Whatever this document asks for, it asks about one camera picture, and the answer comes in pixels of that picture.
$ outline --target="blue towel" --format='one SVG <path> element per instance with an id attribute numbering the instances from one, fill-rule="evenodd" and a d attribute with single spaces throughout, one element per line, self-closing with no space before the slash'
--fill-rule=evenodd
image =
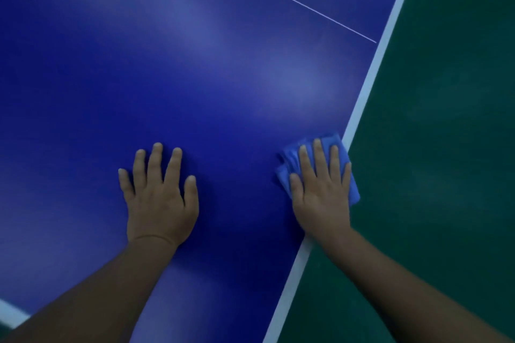
<path id="1" fill-rule="evenodd" d="M 305 145 L 307 148 L 307 154 L 310 157 L 311 165 L 313 169 L 315 169 L 315 161 L 313 158 L 313 140 L 314 139 L 303 139 L 299 142 L 288 145 L 285 149 L 281 151 L 281 157 L 284 160 L 284 164 L 280 165 L 275 173 L 279 178 L 279 181 L 283 185 L 284 189 L 290 196 L 292 197 L 292 190 L 290 189 L 289 176 L 291 173 L 296 173 L 302 178 L 302 173 L 300 170 L 300 161 L 299 161 L 299 148 L 301 145 Z M 331 135 L 324 135 L 320 137 L 320 141 L 322 142 L 322 148 L 325 153 L 325 159 L 329 165 L 330 154 L 329 151 L 331 146 L 336 145 L 338 147 L 338 152 L 340 154 L 340 174 L 343 176 L 345 164 L 347 164 L 350 159 L 347 154 L 347 150 L 344 148 L 341 143 L 341 138 L 338 133 Z M 354 176 L 351 174 L 351 184 L 349 189 L 349 206 L 354 205 L 359 201 L 359 192 L 357 190 L 357 185 L 354 180 Z"/>

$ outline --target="hand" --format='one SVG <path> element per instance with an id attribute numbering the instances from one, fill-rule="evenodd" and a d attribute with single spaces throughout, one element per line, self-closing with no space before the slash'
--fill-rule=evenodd
<path id="1" fill-rule="evenodd" d="M 331 147 L 329 170 L 319 139 L 313 142 L 313 151 L 317 175 L 311 167 L 306 147 L 302 145 L 299 149 L 304 187 L 300 177 L 297 174 L 291 174 L 293 211 L 306 234 L 324 246 L 335 236 L 344 236 L 351 229 L 349 216 L 351 163 L 346 164 L 342 179 L 336 145 Z"/>
<path id="2" fill-rule="evenodd" d="M 145 174 L 145 151 L 136 152 L 132 169 L 134 188 L 127 171 L 120 169 L 120 187 L 129 209 L 129 242 L 147 236 L 160 237 L 177 248 L 190 235 L 198 217 L 196 179 L 190 175 L 184 183 L 184 201 L 179 191 L 182 150 L 175 148 L 163 181 L 161 158 L 163 145 L 156 143 Z"/>

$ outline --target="forearm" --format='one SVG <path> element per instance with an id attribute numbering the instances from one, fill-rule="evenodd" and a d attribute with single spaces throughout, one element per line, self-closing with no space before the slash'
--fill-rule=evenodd
<path id="1" fill-rule="evenodd" d="M 397 341 L 510 342 L 478 317 L 382 254 L 357 232 L 322 245 L 385 320 Z"/>
<path id="2" fill-rule="evenodd" d="M 14 330 L 6 343 L 128 341 L 175 248 L 144 237 Z"/>

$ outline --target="blue table surface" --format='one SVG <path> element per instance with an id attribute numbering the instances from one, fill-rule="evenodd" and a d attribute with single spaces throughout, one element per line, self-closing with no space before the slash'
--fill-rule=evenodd
<path id="1" fill-rule="evenodd" d="M 299 1 L 379 41 L 395 0 Z M 116 255 L 117 169 L 161 141 L 200 216 L 133 341 L 261 341 L 303 238 L 277 153 L 343 134 L 377 44 L 289 0 L 0 5 L 0 298 L 34 313 Z"/>

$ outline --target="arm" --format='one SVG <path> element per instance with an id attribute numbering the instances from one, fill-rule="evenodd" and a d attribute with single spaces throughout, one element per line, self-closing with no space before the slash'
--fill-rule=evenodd
<path id="1" fill-rule="evenodd" d="M 154 145 L 145 173 L 145 151 L 134 159 L 134 187 L 125 170 L 119 181 L 129 210 L 128 244 L 99 271 L 12 331 L 5 343 L 128 342 L 148 297 L 198 216 L 194 177 L 179 192 L 182 151 L 174 150 L 165 179 L 163 146 Z"/>
<path id="2" fill-rule="evenodd" d="M 350 226 L 348 205 L 350 164 L 341 179 L 337 147 L 331 148 L 329 170 L 319 140 L 314 143 L 314 151 L 317 174 L 306 148 L 301 147 L 304 186 L 297 175 L 290 179 L 297 220 L 370 301 L 396 341 L 512 342 L 355 232 Z"/>

